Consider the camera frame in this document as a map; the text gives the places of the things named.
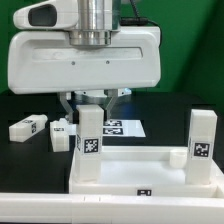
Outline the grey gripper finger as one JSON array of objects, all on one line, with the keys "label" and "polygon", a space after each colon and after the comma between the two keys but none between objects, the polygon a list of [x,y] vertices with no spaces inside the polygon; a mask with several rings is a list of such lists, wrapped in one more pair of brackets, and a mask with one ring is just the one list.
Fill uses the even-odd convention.
[{"label": "grey gripper finger", "polygon": [[108,120],[111,117],[111,111],[118,99],[118,90],[109,89],[104,91],[106,95],[105,102],[103,104],[105,119]]},{"label": "grey gripper finger", "polygon": [[65,109],[67,113],[67,120],[72,123],[73,122],[73,113],[74,110],[69,104],[69,100],[71,99],[71,93],[70,92],[60,92],[59,93],[59,100],[63,108]]}]

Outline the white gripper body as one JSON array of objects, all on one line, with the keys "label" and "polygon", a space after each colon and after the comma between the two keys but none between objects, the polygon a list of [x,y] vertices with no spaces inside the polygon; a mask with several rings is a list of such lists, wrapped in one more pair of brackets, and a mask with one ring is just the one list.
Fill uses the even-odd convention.
[{"label": "white gripper body", "polygon": [[66,32],[20,32],[9,47],[8,87],[16,94],[154,87],[159,45],[157,27],[123,27],[102,47],[73,46]]}]

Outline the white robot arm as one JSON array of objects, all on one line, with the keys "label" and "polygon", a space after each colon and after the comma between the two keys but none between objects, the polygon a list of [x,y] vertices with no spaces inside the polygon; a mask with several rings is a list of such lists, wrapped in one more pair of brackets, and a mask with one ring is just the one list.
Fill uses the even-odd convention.
[{"label": "white robot arm", "polygon": [[161,78],[161,31],[143,19],[121,18],[121,0],[45,0],[17,10],[8,87],[16,94],[102,91],[106,116],[123,88],[154,87]]}]

